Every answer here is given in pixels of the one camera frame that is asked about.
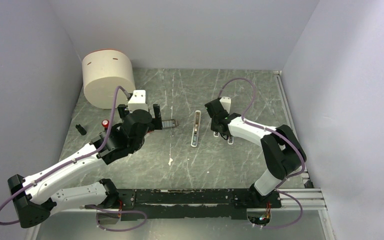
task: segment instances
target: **table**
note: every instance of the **table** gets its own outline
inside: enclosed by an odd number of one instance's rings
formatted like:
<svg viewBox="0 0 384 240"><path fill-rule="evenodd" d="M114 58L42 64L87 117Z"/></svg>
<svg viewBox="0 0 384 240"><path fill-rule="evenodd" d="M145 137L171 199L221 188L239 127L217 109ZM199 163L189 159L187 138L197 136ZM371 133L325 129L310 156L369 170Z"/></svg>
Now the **table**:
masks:
<svg viewBox="0 0 384 240"><path fill-rule="evenodd" d="M240 138L228 145L214 137L211 119L204 104L217 98L230 79L243 77L257 86L256 99L246 118L268 126L287 123L285 106L273 72L224 69L133 69L136 89L146 90L148 104L160 104L163 120L176 119L179 126L157 130L145 137L144 146L135 154L119 159L77 178L67 186L79 187L102 178L111 179L119 189L205 189L248 188L267 169L262 150ZM231 113L242 113L252 97L252 88L244 80L229 84L223 96L232 98ZM198 147L191 147L195 110L201 110ZM92 106L80 93L74 109L60 160L67 158L99 132L101 121L110 110ZM75 125L81 124L82 136ZM283 188L303 188L300 176L287 181Z"/></svg>

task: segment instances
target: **gray wall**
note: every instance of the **gray wall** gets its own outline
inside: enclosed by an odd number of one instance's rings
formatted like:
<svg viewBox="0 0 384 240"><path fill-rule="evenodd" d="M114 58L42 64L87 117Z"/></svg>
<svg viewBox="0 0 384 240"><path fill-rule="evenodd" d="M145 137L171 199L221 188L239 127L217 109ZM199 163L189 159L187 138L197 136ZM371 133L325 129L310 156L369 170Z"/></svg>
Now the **gray wall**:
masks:
<svg viewBox="0 0 384 240"><path fill-rule="evenodd" d="M321 0L282 79L337 239L384 239L384 0Z"/></svg>
<svg viewBox="0 0 384 240"><path fill-rule="evenodd" d="M281 70L319 0L50 0L80 57L136 67Z"/></svg>
<svg viewBox="0 0 384 240"><path fill-rule="evenodd" d="M59 159L81 89L81 65L46 0L0 0L0 204L7 179L37 173ZM1 221L17 218L12 203ZM1 239L24 239L20 225Z"/></svg>

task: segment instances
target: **white cylinder base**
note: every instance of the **white cylinder base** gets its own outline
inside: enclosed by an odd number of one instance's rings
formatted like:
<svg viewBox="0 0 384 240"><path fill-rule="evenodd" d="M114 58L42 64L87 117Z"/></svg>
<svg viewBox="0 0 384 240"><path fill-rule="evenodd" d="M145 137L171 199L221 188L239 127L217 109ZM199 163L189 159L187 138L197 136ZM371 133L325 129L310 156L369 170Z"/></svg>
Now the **white cylinder base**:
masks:
<svg viewBox="0 0 384 240"><path fill-rule="evenodd" d="M87 101L100 109L110 109L114 91L122 86L128 93L136 90L130 59L114 49L102 49L89 53L81 62L83 91ZM119 90L116 105L127 105L126 95Z"/></svg>

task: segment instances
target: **purple cable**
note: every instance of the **purple cable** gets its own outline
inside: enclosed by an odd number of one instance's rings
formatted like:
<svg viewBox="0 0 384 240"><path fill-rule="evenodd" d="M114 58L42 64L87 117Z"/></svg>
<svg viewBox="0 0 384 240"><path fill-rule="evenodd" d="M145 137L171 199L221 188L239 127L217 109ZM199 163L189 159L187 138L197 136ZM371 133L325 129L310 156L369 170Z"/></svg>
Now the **purple cable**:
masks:
<svg viewBox="0 0 384 240"><path fill-rule="evenodd" d="M88 154L85 154L85 155L82 155L82 156L79 156L79 157L76 157L75 160L76 161L79 161L81 159L84 159L84 158L87 158L87 157L90 157L92 156L93 154L101 151L105 144L107 144L107 141L108 141L108 138L110 137L110 132L111 132L111 127L113 126L113 120L114 120L114 114L116 112L116 102L117 102L117 93L119 92L119 90L122 90L124 92L124 94L126 95L127 98L130 98L130 94L122 87L122 86L117 86L115 88L115 92L114 92L114 99L112 101L112 108L111 108L111 115L109 117L109 124L108 124L108 129L106 131L106 135L105 135L105 138L103 139L103 142L102 144L94 151L88 153ZM68 161L68 162L65 162L57 167L55 167L54 169L50 170L48 173L45 173L43 176L39 177L38 179L35 180L36 183L42 181L43 179L49 177L50 175L54 174L55 172L61 170L62 168L65 168L66 166L70 165L70 164L74 164L73 161ZM2 211L2 209L9 203L11 202L15 197L17 197L20 193L26 191L27 189L31 188L33 186L33 183L29 183L27 184L26 186L24 186L23 188L21 188L20 190L18 190L16 193L12 194L7 200L5 200L1 205L0 205L0 212ZM146 219L147 219L147 216L144 212L141 212L141 211L124 211L125 213L127 212L132 212L132 213L139 213L139 214L142 214L145 216L145 220L138 226L142 226ZM17 224L19 223L20 220L15 220L15 221L8 221L8 222L2 222L0 221L0 225L2 226L7 226L7 225L13 225L13 224Z"/></svg>
<svg viewBox="0 0 384 240"><path fill-rule="evenodd" d="M259 129L262 129L262 130L265 130L265 131L269 131L270 133L272 134L275 134L276 136L278 136L279 138L281 138L283 141L285 141L294 151L295 153L298 155L299 157L299 160L301 161L301 170L299 172L296 172L296 173L292 173L288 176L286 176L285 179L283 179L276 187L275 187L275 190L280 193L280 194L283 194L285 196L288 196L290 197L291 199L293 199L299 206L299 216L294 220L294 221L291 221L290 223L287 223L287 224L284 224L284 225L280 225L280 226L264 226L263 228L264 229L281 229L281 228L285 228L285 227L289 227L293 224L296 224L300 219L301 217L303 216L303 206L301 205L300 201L298 201L298 199L296 199L295 197L289 195L288 193L286 192L283 192L283 191L279 191L278 188L288 179L288 178L291 178L291 177L294 177L294 176L297 176L297 175L300 175L304 172L304 170L306 169L306 162L304 161L304 157L303 155L300 153L300 151L298 150L298 148L291 142L289 141L286 137L284 137L282 134L278 133L277 131L273 130L273 129L270 129L270 128L265 128L263 126L260 126L258 124L255 124L255 123L252 123L252 122L249 122L245 119L245 113L250 109L250 107L253 105L254 103L254 100L256 99L256 90L257 90L257 87L255 86L255 84L247 79L247 78L244 78L244 77L237 77L237 78L233 78L231 80L229 80L228 82L226 82L222 87L221 87L221 90L220 92L218 93L218 98L221 97L222 95L222 92L223 90L225 89L225 87L235 81L235 80L245 80L247 81L249 84L251 84L252 86L252 99L251 99L251 102L248 104L248 106L246 107L246 109L243 111L242 113L242 121L250 126L253 126L253 127L256 127L256 128L259 128Z"/></svg>
<svg viewBox="0 0 384 240"><path fill-rule="evenodd" d="M144 213L143 211L136 211L136 210L129 210L129 211L111 211L111 210L106 210L106 209L102 209L102 208L99 208L95 205L86 205L85 207L90 207L90 208L93 208L93 209L96 209L98 211L101 211L101 212L104 212L104 213L108 213L108 214L142 214L143 217L144 217L144 220L139 223L138 225L134 226L134 227L130 227L130 228L126 228L126 229L111 229L111 228L106 228L106 227L103 227L102 225L100 225L99 221L98 221L98 214L96 214L96 226L104 231L108 231L108 232L127 232L127 231L131 231L131 230L135 230L137 228L139 228L140 226L144 225L145 222L147 221L148 219L148 216L146 213Z"/></svg>

